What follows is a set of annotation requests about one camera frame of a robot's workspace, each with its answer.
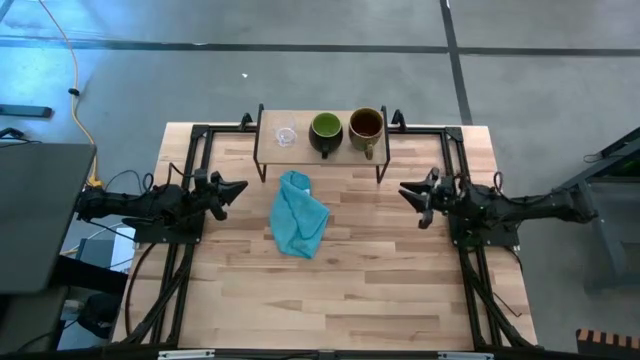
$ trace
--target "butcher block tabletop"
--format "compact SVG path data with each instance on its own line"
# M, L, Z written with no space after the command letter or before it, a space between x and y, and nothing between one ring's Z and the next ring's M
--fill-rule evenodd
M168 123L155 171L164 183L169 162L184 167L193 123ZM489 129L463 126L471 180L490 185L496 169ZM432 135L390 135L391 163L381 184L367 167L271 165L266 182L253 162L254 134L216 134L209 171L249 186L227 209L207 214L196 245L179 346L182 348L471 350L458 253L446 218L418 229L419 214L398 194L400 181L422 180L444 168ZM200 163L202 141L196 164ZM269 213L287 170L307 174L312 195L330 209L312 260L278 252ZM179 176L172 181L180 184ZM136 259L146 245L136 251ZM158 296L168 246L159 244L140 268L131 294L135 326ZM522 274L512 254L487 248L493 291L505 315L536 343ZM176 267L182 253L178 253ZM124 311L113 341L125 337ZM174 302L163 327L167 336ZM486 311L478 301L482 332Z

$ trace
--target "gray floor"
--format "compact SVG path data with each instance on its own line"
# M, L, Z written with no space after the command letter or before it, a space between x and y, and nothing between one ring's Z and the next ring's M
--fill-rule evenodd
M75 39L166 42L446 45L436 0L48 1ZM451 0L461 46L634 48L633 0ZM6 38L58 37L34 1L16 0ZM460 125L448 55L77 51L79 117L99 145L100 175L152 171L169 121L237 121L271 108L401 108L408 121ZM69 117L71 59L62 49L0 48L0 102L46 105L50 120L3 118L49 142L84 142ZM640 57L463 56L474 124L490 127L505 190L546 192L638 126ZM131 178L114 189L135 191ZM104 219L104 224L117 219ZM74 222L65 247L95 229ZM640 295L588 295L588 226L531 221L520 230L540 344L575 351L590 327L640 336Z

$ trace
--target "blue cloth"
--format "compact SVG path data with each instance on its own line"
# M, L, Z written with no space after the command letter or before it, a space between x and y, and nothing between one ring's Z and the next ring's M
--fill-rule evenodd
M311 197L311 180L297 171L280 177L269 222L283 254L313 258L327 227L329 209Z

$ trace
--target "mug rim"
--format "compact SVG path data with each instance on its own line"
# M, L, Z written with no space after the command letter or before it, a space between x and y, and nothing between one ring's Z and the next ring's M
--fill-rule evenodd
M353 129L353 126L351 125L351 120L353 120L353 115L355 113L357 113L360 110L367 110L367 111L373 111L376 115L378 115L378 119L380 120L380 130L378 130L377 133L371 135L371 136L367 136L367 135L362 135L359 132L355 131ZM351 129L351 131L353 131L354 134L358 135L361 138L364 139L373 139L375 137L377 137L378 135L380 135L382 133L382 130L384 130L384 119L382 118L382 116L380 115L380 113L378 113L378 110L374 109L374 108L370 108L370 107L362 107L362 108L358 108L356 109L353 114L351 114L351 116L349 117L349 129Z
M331 135L322 135L322 134L320 134L320 133L316 130L316 127L315 127L314 125L315 125L316 119L318 119L318 117L320 117L321 115L330 115L330 116L331 116L331 117L333 117L334 119L338 120L338 130L336 130L336 132L335 132L335 133L332 133ZM320 136L320 137L323 137L323 138L333 137L333 136L338 135L338 133L340 132L340 130L342 130L342 121L340 121L340 118L339 118L338 116L336 116L335 114L332 114L332 113L329 113L329 112L323 112L323 113L320 113L320 114L316 115L316 116L313 118L313 120L311 120L311 130L313 130L313 132L314 132L316 135L318 135L318 136Z

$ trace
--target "clear glass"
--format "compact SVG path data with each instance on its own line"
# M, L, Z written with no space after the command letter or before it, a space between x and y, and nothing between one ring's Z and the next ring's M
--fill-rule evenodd
M296 121L293 114L286 113L286 119L279 122L275 129L276 140L282 147L288 147L296 142Z

